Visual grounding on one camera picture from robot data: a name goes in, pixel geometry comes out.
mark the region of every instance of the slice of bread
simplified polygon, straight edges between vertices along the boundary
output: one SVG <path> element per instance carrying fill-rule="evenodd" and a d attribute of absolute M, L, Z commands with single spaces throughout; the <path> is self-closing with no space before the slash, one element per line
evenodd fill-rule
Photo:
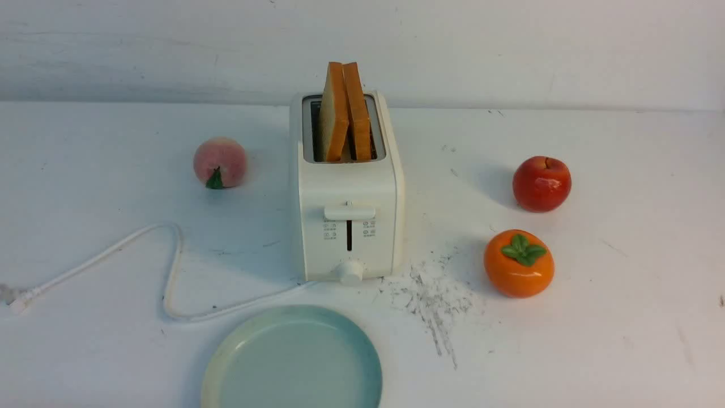
<path fill-rule="evenodd" d="M 370 140 L 370 115 L 365 104 L 357 62 L 343 65 L 342 70 L 345 76 L 348 115 L 352 124 L 352 157 L 358 161 L 371 160 L 373 153 Z"/>
<path fill-rule="evenodd" d="M 340 161 L 348 127 L 349 113 L 342 64 L 330 62 L 320 106 L 320 131 L 315 145 L 315 159 Z"/>

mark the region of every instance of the dark stain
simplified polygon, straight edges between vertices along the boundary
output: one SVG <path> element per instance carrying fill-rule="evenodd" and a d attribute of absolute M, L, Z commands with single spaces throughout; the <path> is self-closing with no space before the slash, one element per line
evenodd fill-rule
<path fill-rule="evenodd" d="M 684 356 L 684 360 L 690 367 L 695 369 L 695 360 L 692 358 L 692 349 L 689 346 L 689 341 L 687 341 L 687 336 L 684 334 L 684 331 L 680 326 L 677 327 L 677 337 L 682 344 L 682 355 Z"/>
<path fill-rule="evenodd" d="M 616 246 L 614 246 L 614 245 L 610 244 L 609 242 L 607 242 L 607 241 L 604 241 L 604 240 L 603 240 L 602 238 L 600 238 L 600 239 L 599 239 L 599 241 L 601 241 L 601 242 L 602 242 L 602 244 L 604 244 L 604 245 L 607 245 L 607 246 L 608 246 L 609 248 L 612 248 L 612 249 L 614 249 L 615 251 L 619 252 L 619 254 L 620 254 L 620 255 L 622 255 L 623 257 L 625 257 L 625 258 L 629 258 L 629 255 L 627 255 L 627 253 L 626 253 L 626 252 L 624 252 L 623 250 L 621 250 L 621 249 L 617 248 Z"/>

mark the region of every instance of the power cord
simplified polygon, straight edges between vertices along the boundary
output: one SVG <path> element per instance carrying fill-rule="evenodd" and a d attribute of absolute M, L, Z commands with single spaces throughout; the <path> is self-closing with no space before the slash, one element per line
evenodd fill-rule
<path fill-rule="evenodd" d="M 302 285 L 295 285 L 293 287 L 280 290 L 279 292 L 270 293 L 268 295 L 262 295 L 258 298 L 253 298 L 253 299 L 249 299 L 247 301 L 235 303 L 234 305 L 227 306 L 225 308 L 214 309 L 207 313 L 201 313 L 201 314 L 178 313 L 177 311 L 173 310 L 173 308 L 171 307 L 171 303 L 173 300 L 174 282 L 176 281 L 176 270 L 177 270 L 176 266 L 179 261 L 179 258 L 181 257 L 181 247 L 182 247 L 181 228 L 179 228 L 179 226 L 174 223 L 164 223 L 164 224 L 151 224 L 146 227 L 140 228 L 140 229 L 136 230 L 135 232 L 132 232 L 126 238 L 123 238 L 122 240 L 109 246 L 106 250 L 104 250 L 103 252 L 94 256 L 93 258 L 87 260 L 80 266 L 77 266 L 77 267 L 59 275 L 58 277 L 55 277 L 54 279 L 49 280 L 48 282 L 43 283 L 42 285 L 39 285 L 37 287 L 27 289 L 27 290 L 22 290 L 22 289 L 9 287 L 7 285 L 0 285 L 0 299 L 3 302 L 5 302 L 5 304 L 10 305 L 10 309 L 12 310 L 13 313 L 21 314 L 30 305 L 30 302 L 35 300 L 40 295 L 44 294 L 48 290 L 51 290 L 53 287 L 69 280 L 71 277 L 74 277 L 75 275 L 80 274 L 81 272 L 86 270 L 88 267 L 100 262 L 103 258 L 106 258 L 111 253 L 116 252 L 119 248 L 134 241 L 136 238 L 140 237 L 141 235 L 146 234 L 147 232 L 152 231 L 153 229 L 157 229 L 157 228 L 171 229 L 171 231 L 174 234 L 174 241 L 175 241 L 174 257 L 173 257 L 173 260 L 171 261 L 169 275 L 166 280 L 166 288 L 164 290 L 164 311 L 172 319 L 180 320 L 180 321 L 184 321 L 184 322 L 200 322 L 202 320 L 208 320 L 208 319 L 212 319 L 215 317 L 219 317 L 224 314 L 231 313 L 233 311 L 242 310 L 247 307 L 257 305 L 259 303 L 286 297 L 293 293 L 299 292 L 300 290 L 308 288 L 309 286 L 314 285 L 316 283 L 316 282 L 306 282 Z"/>

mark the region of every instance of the green leaf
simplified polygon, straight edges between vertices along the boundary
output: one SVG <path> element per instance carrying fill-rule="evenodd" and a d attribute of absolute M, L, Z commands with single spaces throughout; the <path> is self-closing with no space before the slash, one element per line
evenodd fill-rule
<path fill-rule="evenodd" d="M 506 245 L 505 247 L 501 248 L 501 253 L 508 256 L 509 258 L 516 258 L 520 254 L 520 252 L 518 252 L 512 245 Z"/>
<path fill-rule="evenodd" d="M 546 255 L 546 248 L 541 245 L 529 245 L 526 247 L 526 256 L 536 256 L 538 258 L 544 255 Z"/>
<path fill-rule="evenodd" d="M 523 252 L 523 249 L 525 248 L 523 244 L 523 235 L 516 234 L 511 238 L 511 245 L 519 252 Z"/>
<path fill-rule="evenodd" d="M 212 173 L 212 176 L 207 180 L 207 188 L 209 188 L 209 189 L 224 188 L 224 184 L 222 184 L 222 171 L 221 171 L 220 167 L 215 168 L 214 173 Z"/>
<path fill-rule="evenodd" d="M 522 234 L 517 234 L 518 240 L 521 242 L 521 250 L 526 252 L 526 247 L 529 246 L 529 239 L 523 236 Z"/>
<path fill-rule="evenodd" d="M 524 266 L 531 266 L 534 264 L 534 262 L 530 261 L 527 257 L 525 257 L 523 255 L 517 256 L 516 261 Z"/>

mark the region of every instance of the toaster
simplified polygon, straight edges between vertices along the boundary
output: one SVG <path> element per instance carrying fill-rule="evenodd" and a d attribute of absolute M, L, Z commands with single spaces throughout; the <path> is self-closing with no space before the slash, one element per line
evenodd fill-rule
<path fill-rule="evenodd" d="M 305 281 L 354 285 L 402 264 L 405 178 L 382 94 L 365 92 L 372 160 L 345 143 L 338 162 L 315 159 L 322 94 L 298 94 L 289 110 L 292 266 Z"/>

